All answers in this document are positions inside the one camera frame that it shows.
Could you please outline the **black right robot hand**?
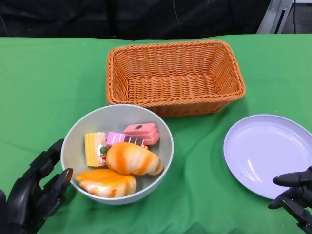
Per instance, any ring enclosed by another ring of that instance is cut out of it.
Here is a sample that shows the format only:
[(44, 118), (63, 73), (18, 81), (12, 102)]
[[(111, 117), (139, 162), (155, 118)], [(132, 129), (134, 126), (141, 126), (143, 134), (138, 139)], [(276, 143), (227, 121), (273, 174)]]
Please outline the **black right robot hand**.
[(312, 232), (312, 214), (307, 208), (312, 207), (312, 168), (303, 172), (279, 175), (273, 183), (287, 187), (288, 190), (278, 195), (268, 208), (284, 208), (297, 220), (297, 226), (307, 234)]

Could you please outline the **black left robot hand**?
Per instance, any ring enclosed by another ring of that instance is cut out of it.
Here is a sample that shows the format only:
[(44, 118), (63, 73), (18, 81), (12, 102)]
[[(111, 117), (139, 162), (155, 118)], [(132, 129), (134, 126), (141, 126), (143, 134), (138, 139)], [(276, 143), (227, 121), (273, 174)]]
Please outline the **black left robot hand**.
[(40, 181), (47, 177), (60, 161), (64, 140), (55, 142), (41, 152), (30, 168), (18, 178), (5, 202), (9, 234), (36, 234), (65, 201), (73, 169), (67, 168), (54, 175), (43, 187)]

